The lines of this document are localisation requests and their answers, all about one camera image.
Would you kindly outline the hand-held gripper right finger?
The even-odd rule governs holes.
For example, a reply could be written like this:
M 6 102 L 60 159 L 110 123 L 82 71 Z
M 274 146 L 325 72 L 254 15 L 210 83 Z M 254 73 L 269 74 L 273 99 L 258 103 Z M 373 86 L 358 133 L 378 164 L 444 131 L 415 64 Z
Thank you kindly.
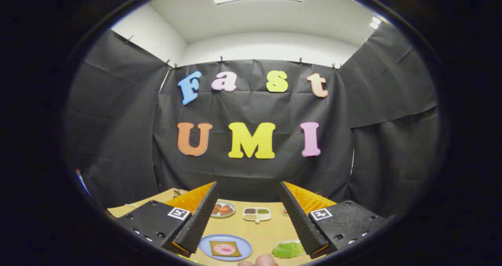
M 335 203 L 288 182 L 281 182 L 279 198 L 312 259 L 362 241 L 388 221 L 353 200 Z

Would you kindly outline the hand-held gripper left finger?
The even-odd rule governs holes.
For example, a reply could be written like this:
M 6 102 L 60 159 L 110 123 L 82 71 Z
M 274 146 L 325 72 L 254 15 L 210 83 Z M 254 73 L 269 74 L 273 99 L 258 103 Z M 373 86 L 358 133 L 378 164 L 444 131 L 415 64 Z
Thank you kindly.
M 118 217 L 118 223 L 149 244 L 189 258 L 197 250 L 218 197 L 218 184 L 211 182 L 167 202 L 149 200 Z

